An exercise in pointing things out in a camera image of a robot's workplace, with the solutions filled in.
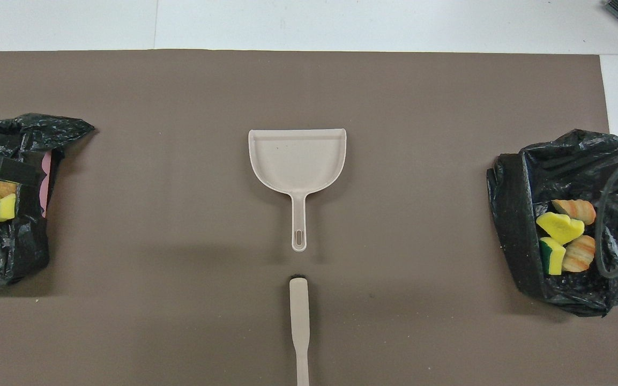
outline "dustpan handle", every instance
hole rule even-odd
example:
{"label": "dustpan handle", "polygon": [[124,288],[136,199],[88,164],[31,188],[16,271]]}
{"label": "dustpan handle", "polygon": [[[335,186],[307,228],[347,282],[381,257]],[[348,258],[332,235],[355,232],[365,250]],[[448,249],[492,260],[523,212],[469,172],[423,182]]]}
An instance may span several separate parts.
{"label": "dustpan handle", "polygon": [[307,248],[306,199],[307,195],[292,198],[292,249],[302,252]]}

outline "black cable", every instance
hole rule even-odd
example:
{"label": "black cable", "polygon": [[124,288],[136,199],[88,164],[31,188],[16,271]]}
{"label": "black cable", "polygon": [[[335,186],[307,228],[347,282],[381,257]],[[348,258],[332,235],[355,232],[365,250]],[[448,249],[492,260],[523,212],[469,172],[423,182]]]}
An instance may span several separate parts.
{"label": "black cable", "polygon": [[614,183],[618,180],[618,168],[611,174],[607,180],[605,187],[602,189],[602,196],[600,197],[600,204],[598,205],[598,215],[595,221],[595,261],[597,262],[597,269],[600,274],[607,279],[613,279],[618,277],[618,266],[612,271],[607,270],[605,267],[605,261],[602,254],[602,232],[604,226],[605,211],[607,208],[608,195],[613,191]]}

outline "brush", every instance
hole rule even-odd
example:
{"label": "brush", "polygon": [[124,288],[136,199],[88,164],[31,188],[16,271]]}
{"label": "brush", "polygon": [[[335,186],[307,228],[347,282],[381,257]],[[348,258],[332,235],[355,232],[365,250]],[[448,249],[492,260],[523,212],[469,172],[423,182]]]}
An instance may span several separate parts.
{"label": "brush", "polygon": [[302,274],[289,279],[289,317],[297,356],[297,386],[309,386],[309,286]]}

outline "trash bag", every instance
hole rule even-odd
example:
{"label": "trash bag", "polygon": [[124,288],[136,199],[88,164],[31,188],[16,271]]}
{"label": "trash bag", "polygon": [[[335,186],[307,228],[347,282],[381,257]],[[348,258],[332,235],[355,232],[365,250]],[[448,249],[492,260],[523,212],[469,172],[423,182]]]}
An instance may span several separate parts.
{"label": "trash bag", "polygon": [[49,263],[46,208],[56,171],[64,147],[92,130],[83,120],[34,113],[0,120],[0,156],[33,166],[39,176],[35,184],[18,186],[16,216],[0,222],[0,285]]}
{"label": "trash bag", "polygon": [[[618,164],[618,137],[573,130],[553,142],[501,154],[487,170],[495,229],[519,291],[581,317],[605,316],[618,305],[618,277],[607,279],[593,262],[580,273],[546,274],[539,239],[547,234],[535,219],[556,212],[552,199],[590,201],[605,217],[602,257],[618,265],[618,194],[608,195],[606,213],[598,211],[602,188]],[[585,234],[594,237],[594,225]]]}

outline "pink object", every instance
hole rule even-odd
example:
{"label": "pink object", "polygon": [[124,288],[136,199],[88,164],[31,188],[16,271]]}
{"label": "pink object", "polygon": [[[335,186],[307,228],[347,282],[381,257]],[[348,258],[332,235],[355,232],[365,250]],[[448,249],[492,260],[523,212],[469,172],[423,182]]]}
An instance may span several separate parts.
{"label": "pink object", "polygon": [[51,169],[51,151],[47,152],[42,158],[42,171],[46,174],[40,185],[40,205],[42,206],[42,217],[47,217],[47,201],[49,197],[49,170]]}

